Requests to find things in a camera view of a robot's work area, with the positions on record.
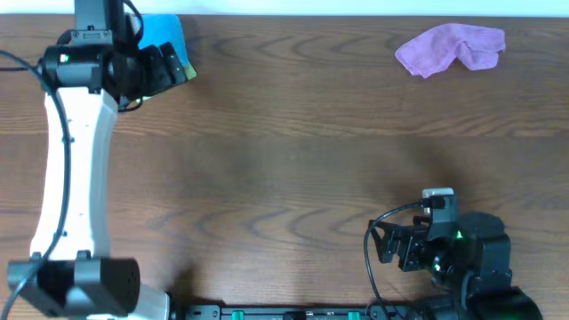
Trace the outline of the blue microfiber cloth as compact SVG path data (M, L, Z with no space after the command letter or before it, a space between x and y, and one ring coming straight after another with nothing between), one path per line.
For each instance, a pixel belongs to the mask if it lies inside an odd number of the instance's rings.
M171 43L184 69L184 65L190 62L179 17L174 14L150 14L143 15L142 21L144 30L138 47L144 49L149 45L158 47Z

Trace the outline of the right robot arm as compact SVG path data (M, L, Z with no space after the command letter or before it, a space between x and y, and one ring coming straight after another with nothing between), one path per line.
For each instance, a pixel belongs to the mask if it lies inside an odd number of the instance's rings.
M451 188L423 190L421 199L370 220L364 245L381 263L395 256L404 272L427 270L444 294L397 307L378 297L387 319L540 319L537 304L512 284L511 242L490 213L461 213Z

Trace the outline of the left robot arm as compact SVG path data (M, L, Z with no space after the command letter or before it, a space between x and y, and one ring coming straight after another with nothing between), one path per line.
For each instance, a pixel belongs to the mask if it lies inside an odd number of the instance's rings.
M142 15L129 1L78 1L75 26L37 64L48 154L40 219L27 260L7 269L9 313L24 299L48 317L173 319L172 299L114 258L108 235L108 159L117 118L195 75L174 14Z

